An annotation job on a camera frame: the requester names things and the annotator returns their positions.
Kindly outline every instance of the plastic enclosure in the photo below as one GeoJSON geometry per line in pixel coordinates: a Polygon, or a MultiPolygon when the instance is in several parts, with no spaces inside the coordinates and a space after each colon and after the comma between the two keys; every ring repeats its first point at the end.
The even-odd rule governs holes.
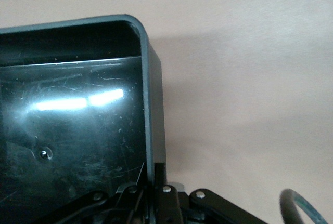
{"type": "Polygon", "coordinates": [[[161,64],[128,15],[0,29],[0,223],[92,190],[153,186],[165,163],[161,64]]]}

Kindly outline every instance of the wire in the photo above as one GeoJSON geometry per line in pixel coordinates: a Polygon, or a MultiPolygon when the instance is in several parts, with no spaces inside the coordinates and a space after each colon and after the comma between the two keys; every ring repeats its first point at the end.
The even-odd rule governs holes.
{"type": "Polygon", "coordinates": [[[285,224],[304,224],[296,205],[299,206],[315,224],[328,224],[321,214],[300,194],[285,189],[280,195],[280,209],[285,224]]]}

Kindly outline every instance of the glossy black surface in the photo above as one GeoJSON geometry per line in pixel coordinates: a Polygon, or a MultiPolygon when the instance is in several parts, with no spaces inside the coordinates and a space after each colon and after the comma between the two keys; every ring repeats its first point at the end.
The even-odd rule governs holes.
{"type": "Polygon", "coordinates": [[[129,22],[108,21],[0,34],[0,66],[140,56],[135,31],[129,22]]]}
{"type": "Polygon", "coordinates": [[[30,223],[146,160],[140,57],[0,67],[0,223],[30,223]]]}

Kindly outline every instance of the beige wall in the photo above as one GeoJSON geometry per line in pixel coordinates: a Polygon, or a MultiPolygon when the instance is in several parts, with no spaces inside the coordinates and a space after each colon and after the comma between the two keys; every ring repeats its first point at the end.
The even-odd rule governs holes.
{"type": "Polygon", "coordinates": [[[333,0],[0,0],[0,27],[123,13],[162,61],[170,181],[269,223],[293,188],[333,222],[333,0]]]}

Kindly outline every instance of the screw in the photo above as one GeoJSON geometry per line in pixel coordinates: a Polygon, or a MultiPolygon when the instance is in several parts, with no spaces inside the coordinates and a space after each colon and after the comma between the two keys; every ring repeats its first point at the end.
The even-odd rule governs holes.
{"type": "Polygon", "coordinates": [[[45,150],[42,150],[41,153],[40,153],[40,155],[41,155],[41,158],[43,158],[43,159],[48,158],[48,154],[47,154],[47,152],[45,150]]]}
{"type": "Polygon", "coordinates": [[[196,197],[202,199],[202,198],[205,198],[206,195],[202,191],[197,191],[196,192],[196,197]]]}
{"type": "Polygon", "coordinates": [[[164,186],[164,187],[163,187],[163,192],[164,192],[164,193],[169,193],[170,191],[171,191],[170,186],[164,186]]]}
{"type": "Polygon", "coordinates": [[[103,194],[102,193],[95,193],[93,196],[93,200],[94,201],[99,201],[100,199],[102,199],[103,194]]]}

